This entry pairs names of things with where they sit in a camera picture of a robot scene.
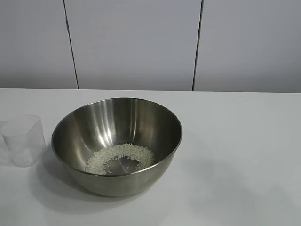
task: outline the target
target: stainless steel bowl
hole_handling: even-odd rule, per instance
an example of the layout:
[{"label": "stainless steel bowl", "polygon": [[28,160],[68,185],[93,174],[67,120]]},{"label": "stainless steel bowl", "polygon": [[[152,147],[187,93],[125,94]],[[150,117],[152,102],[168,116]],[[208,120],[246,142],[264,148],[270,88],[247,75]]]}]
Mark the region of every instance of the stainless steel bowl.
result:
[{"label": "stainless steel bowl", "polygon": [[[67,115],[52,135],[52,146],[57,158],[84,188],[104,196],[125,196],[142,192],[164,174],[181,138],[181,123],[167,108],[142,99],[113,98]],[[152,150],[154,165],[129,172],[123,165],[131,163],[119,159],[118,164],[112,163],[111,175],[84,171],[95,151],[126,143]]]}]

